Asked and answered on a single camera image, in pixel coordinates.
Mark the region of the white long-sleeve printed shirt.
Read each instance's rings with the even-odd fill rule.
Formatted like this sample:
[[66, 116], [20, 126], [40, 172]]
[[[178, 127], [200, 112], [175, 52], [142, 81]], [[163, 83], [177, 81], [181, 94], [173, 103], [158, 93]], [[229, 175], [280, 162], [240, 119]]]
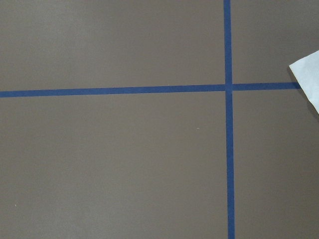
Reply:
[[309, 102], [319, 112], [319, 52], [316, 51], [289, 65]]

